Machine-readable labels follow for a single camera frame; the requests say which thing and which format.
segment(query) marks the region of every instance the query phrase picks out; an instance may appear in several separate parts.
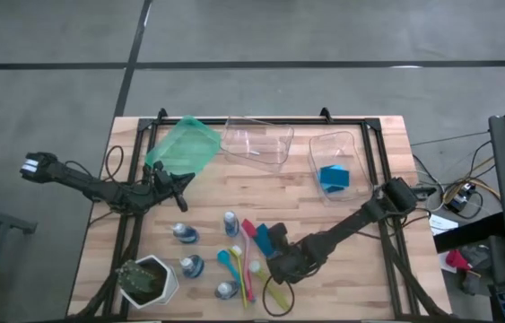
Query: transparent bin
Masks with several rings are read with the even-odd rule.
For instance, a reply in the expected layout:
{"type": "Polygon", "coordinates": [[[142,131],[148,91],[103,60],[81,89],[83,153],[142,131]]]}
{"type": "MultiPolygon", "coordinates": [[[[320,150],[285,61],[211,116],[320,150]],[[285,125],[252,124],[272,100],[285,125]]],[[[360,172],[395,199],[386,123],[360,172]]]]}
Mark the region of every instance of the transparent bin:
{"type": "Polygon", "coordinates": [[[309,164],[324,202],[342,203],[357,198],[370,198],[372,185],[361,164],[360,156],[350,132],[319,135],[309,140],[309,164]],[[350,183],[343,190],[328,193],[319,181],[322,167],[340,166],[350,172],[350,183]]]}
{"type": "Polygon", "coordinates": [[[196,175],[218,153],[220,134],[197,119],[185,116],[146,155],[152,167],[161,161],[164,170],[173,174],[196,175]]]}
{"type": "Polygon", "coordinates": [[[278,172],[288,159],[294,129],[244,117],[228,117],[221,149],[226,160],[278,172]]]}

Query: gray floor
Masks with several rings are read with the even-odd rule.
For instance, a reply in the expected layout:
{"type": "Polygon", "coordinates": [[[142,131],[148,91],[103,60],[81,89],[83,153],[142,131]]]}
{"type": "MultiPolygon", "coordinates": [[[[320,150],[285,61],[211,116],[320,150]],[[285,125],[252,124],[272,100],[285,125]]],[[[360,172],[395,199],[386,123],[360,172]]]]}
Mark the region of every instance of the gray floor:
{"type": "MultiPolygon", "coordinates": [[[[125,62],[142,0],[0,1],[0,63],[125,62]]],[[[503,0],[155,0],[139,61],[505,59],[503,0]]],[[[0,210],[38,221],[8,241],[0,320],[65,314],[91,204],[21,180],[26,152],[98,173],[123,71],[0,71],[0,210]]],[[[126,116],[404,115],[412,143],[487,129],[505,114],[505,67],[137,71],[126,116]]],[[[487,135],[414,146],[441,181],[487,135]]],[[[491,155],[483,150],[480,159],[491,155]]],[[[496,187],[493,174],[485,177],[496,187]]],[[[500,206],[485,195],[485,210],[500,206]]],[[[483,296],[446,275],[453,311],[490,319],[483,296]]]]}

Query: blue and white bottle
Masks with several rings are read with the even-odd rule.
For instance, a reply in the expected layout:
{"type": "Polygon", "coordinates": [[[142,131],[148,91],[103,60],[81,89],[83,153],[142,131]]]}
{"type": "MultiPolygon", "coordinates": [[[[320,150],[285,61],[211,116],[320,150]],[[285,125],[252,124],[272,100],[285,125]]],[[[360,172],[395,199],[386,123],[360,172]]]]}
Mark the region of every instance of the blue and white bottle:
{"type": "Polygon", "coordinates": [[[239,285],[236,282],[220,283],[214,291],[214,296],[221,300],[228,300],[238,293],[239,285]]]}
{"type": "Polygon", "coordinates": [[[182,243],[195,243],[200,238],[195,228],[184,223],[174,224],[172,226],[172,234],[182,243]]]}
{"type": "Polygon", "coordinates": [[[198,255],[192,255],[180,260],[180,266],[186,278],[197,278],[205,269],[205,261],[198,255]]]}
{"type": "Polygon", "coordinates": [[[236,237],[240,231],[240,223],[232,211],[224,214],[224,230],[229,237],[236,237]]]}

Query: green plastic container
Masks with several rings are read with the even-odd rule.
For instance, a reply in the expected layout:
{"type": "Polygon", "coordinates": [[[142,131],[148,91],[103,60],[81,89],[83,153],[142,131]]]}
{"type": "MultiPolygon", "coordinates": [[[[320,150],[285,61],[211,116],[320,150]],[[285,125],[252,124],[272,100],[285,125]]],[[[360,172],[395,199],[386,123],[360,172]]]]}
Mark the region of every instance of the green plastic container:
{"type": "Polygon", "coordinates": [[[218,153],[220,134],[193,117],[183,117],[146,155],[144,162],[152,167],[156,161],[173,174],[194,172],[196,175],[218,153]]]}

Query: wooden table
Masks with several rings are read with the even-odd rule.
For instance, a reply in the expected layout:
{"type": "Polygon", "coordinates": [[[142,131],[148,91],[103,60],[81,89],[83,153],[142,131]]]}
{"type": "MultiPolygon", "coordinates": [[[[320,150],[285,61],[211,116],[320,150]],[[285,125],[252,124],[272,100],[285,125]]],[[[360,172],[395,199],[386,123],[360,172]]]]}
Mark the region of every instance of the wooden table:
{"type": "MultiPolygon", "coordinates": [[[[417,181],[414,173],[412,151],[405,132],[402,117],[379,117],[384,133],[389,166],[394,177],[403,177],[408,184],[417,181]]],[[[121,145],[125,150],[125,162],[116,179],[126,180],[130,155],[135,141],[138,118],[116,118],[109,139],[109,147],[121,145]]],[[[213,127],[222,131],[222,127],[213,127]]],[[[170,127],[159,126],[157,141],[170,127]]],[[[279,174],[256,170],[227,162],[222,151],[206,165],[185,192],[188,212],[181,213],[173,199],[153,207],[144,217],[139,257],[154,254],[174,266],[179,289],[168,305],[149,306],[136,310],[131,306],[130,319],[271,319],[262,307],[261,282],[252,277],[257,302],[242,307],[240,297],[228,301],[214,298],[217,284],[231,280],[226,267],[216,261],[219,249],[238,244],[243,248],[242,238],[229,238],[224,234],[222,216],[232,210],[243,220],[255,225],[265,223],[268,227],[284,222],[289,240],[299,240],[308,233],[325,230],[343,220],[360,208],[364,200],[355,200],[344,207],[326,207],[320,201],[318,190],[308,164],[309,139],[337,131],[350,131],[354,135],[360,158],[365,158],[361,143],[361,130],[357,126],[294,126],[290,157],[279,174]],[[176,222],[188,223],[198,229],[201,240],[196,245],[182,245],[171,233],[170,226],[176,222]],[[186,279],[179,268],[182,257],[198,254],[205,259],[205,271],[197,279],[186,279]]],[[[374,154],[378,155],[376,140],[371,138],[374,154]]],[[[143,165],[145,147],[139,167],[143,165]]],[[[109,167],[117,167],[117,153],[109,159],[109,167]]],[[[379,158],[376,159],[379,178],[382,179],[379,158]]],[[[95,205],[92,219],[105,214],[108,207],[95,205]]],[[[414,212],[410,219],[425,215],[414,212]]],[[[117,235],[118,215],[113,214],[96,222],[89,230],[76,277],[69,313],[82,309],[96,293],[107,277],[117,235]]],[[[376,224],[363,231],[379,235],[376,224]]],[[[412,223],[405,228],[405,239],[415,276],[437,304],[450,312],[448,295],[440,271],[430,226],[427,220],[412,223]]],[[[253,258],[260,259],[253,246],[253,258]]],[[[404,310],[407,311],[405,287],[398,273],[398,288],[404,310]]],[[[285,285],[278,286],[289,295],[285,285]]],[[[386,269],[379,240],[353,235],[336,247],[319,273],[293,286],[296,304],[293,311],[283,319],[390,319],[390,305],[386,269]]],[[[115,304],[120,303],[120,295],[115,304]]],[[[279,312],[268,302],[273,312],[279,312]]]]}

